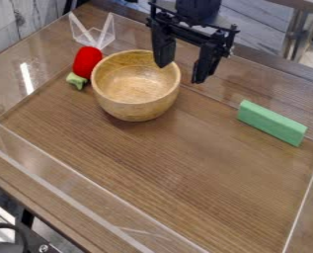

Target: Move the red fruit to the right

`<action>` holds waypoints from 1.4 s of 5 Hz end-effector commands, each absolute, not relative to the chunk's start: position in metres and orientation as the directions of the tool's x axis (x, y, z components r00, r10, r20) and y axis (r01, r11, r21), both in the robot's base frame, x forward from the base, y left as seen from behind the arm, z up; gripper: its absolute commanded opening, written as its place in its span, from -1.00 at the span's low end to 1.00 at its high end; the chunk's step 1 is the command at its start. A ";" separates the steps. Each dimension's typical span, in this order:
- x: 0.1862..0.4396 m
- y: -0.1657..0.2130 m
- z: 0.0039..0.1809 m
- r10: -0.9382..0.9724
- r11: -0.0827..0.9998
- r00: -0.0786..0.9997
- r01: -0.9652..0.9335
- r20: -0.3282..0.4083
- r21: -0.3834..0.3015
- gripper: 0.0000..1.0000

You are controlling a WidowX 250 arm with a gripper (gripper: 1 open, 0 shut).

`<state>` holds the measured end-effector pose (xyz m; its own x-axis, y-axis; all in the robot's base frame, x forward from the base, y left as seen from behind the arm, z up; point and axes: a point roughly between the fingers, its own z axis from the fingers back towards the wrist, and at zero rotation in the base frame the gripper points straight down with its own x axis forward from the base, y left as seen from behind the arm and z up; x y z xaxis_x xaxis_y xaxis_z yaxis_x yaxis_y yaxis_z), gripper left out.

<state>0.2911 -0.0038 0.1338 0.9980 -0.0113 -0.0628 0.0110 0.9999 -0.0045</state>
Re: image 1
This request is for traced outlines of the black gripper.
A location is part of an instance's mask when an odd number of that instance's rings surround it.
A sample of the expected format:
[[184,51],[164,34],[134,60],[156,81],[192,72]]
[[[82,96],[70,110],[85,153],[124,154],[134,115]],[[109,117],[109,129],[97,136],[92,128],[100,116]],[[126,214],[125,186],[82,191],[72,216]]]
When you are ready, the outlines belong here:
[[223,0],[150,0],[148,26],[152,29],[156,64],[175,61],[176,40],[201,46],[192,82],[201,84],[228,57],[240,33],[237,24],[220,16]]

